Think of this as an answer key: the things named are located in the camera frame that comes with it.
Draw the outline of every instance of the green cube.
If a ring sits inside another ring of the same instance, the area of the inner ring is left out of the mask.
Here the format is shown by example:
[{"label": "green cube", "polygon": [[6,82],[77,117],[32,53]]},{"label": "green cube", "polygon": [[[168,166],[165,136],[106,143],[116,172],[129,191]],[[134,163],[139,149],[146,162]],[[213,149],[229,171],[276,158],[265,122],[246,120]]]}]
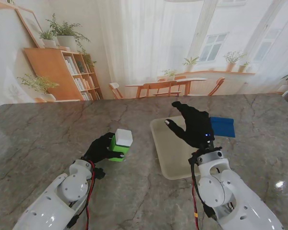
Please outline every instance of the green cube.
[{"label": "green cube", "polygon": [[[112,138],[109,150],[114,151],[114,152],[123,152],[124,154],[126,154],[128,152],[130,147],[128,146],[121,146],[121,145],[117,145],[116,144],[116,140],[115,140],[115,135]],[[121,162],[125,159],[125,157],[123,158],[111,158],[109,159],[109,161],[118,161]]]}]

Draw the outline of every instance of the black glove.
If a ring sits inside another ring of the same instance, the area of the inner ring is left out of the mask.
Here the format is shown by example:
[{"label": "black glove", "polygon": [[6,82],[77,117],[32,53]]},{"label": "black glove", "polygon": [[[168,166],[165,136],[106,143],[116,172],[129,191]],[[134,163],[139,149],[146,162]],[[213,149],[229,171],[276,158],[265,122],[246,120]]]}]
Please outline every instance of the black glove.
[{"label": "black glove", "polygon": [[92,161],[97,163],[105,158],[123,158],[124,153],[110,151],[108,147],[110,146],[111,140],[114,133],[106,133],[100,138],[94,140],[91,146],[86,151],[85,155],[81,159],[86,161]]},{"label": "black glove", "polygon": [[186,131],[179,127],[174,121],[166,119],[167,126],[187,144],[198,149],[213,148],[215,136],[211,127],[209,113],[200,112],[194,107],[180,102],[173,102],[172,106],[176,107],[183,116],[186,123]]}]

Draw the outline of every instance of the marble countertop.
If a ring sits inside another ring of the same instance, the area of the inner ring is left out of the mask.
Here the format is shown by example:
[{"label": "marble countertop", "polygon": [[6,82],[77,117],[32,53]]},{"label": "marble countertop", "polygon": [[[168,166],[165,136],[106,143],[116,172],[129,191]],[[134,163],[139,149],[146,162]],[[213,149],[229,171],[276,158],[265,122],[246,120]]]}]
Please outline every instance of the marble countertop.
[{"label": "marble countertop", "polygon": [[[12,229],[94,139],[117,128],[131,130],[133,144],[124,162],[97,164],[107,175],[96,182],[89,204],[91,229],[195,229],[192,181],[162,175],[149,126],[155,118],[179,115],[171,106],[176,100],[235,119],[236,138],[216,137],[215,146],[223,146],[232,169],[288,230],[288,103],[277,94],[3,105],[0,230]],[[201,230],[221,229],[198,208]],[[75,229],[84,229],[85,219]]]}]

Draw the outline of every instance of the blue cloth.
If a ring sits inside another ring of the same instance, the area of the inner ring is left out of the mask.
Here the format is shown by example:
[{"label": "blue cloth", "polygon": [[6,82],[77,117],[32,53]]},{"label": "blue cloth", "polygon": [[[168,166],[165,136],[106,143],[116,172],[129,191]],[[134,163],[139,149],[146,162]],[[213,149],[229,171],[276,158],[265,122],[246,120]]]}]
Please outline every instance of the blue cloth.
[{"label": "blue cloth", "polygon": [[234,119],[212,116],[210,117],[210,120],[215,136],[230,137],[230,138],[236,137],[234,128]]}]

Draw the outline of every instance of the sheer curtain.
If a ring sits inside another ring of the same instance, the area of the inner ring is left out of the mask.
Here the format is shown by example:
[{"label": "sheer curtain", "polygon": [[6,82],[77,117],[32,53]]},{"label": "sheer curtain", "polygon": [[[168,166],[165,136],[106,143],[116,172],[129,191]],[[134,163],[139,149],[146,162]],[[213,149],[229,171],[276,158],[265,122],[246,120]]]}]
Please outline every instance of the sheer curtain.
[{"label": "sheer curtain", "polygon": [[203,1],[98,0],[112,82],[156,81],[166,69],[183,68]]},{"label": "sheer curtain", "polygon": [[276,30],[279,30],[279,33],[275,42],[258,64],[258,71],[243,93],[275,92],[282,84],[287,84],[281,78],[288,74],[288,1],[271,23],[267,36]]}]

